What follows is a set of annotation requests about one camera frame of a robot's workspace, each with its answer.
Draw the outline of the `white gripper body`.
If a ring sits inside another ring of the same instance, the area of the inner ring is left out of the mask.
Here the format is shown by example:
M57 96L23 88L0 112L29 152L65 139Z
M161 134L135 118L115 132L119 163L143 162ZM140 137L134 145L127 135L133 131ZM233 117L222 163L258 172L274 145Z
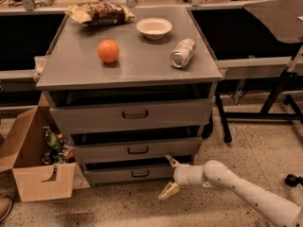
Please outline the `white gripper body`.
M175 168L173 179L182 188L202 186L206 183L204 167L187 164L180 164Z

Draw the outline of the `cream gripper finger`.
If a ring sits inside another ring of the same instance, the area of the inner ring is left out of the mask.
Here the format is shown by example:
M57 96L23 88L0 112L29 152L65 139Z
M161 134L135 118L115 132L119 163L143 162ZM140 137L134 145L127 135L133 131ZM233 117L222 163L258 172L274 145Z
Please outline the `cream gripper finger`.
M180 163L176 159L174 159L173 157L171 157L170 155L167 155L166 158L169 160L170 165L174 169L176 169L180 165Z
M164 190L160 193L158 196L158 199L161 200L166 200L173 196L174 194L178 193L181 190L181 187L177 183L172 183L169 182Z

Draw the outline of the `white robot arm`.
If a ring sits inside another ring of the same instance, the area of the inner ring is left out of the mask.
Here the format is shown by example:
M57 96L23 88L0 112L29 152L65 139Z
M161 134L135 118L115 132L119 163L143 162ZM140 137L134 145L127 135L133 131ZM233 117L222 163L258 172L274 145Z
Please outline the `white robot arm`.
M159 200L171 197L182 188L225 188L235 193L276 227L303 227L302 206L244 180L223 163L210 160L202 166L192 166L181 164L169 155L166 158L174 169L174 182L166 185L158 197Z

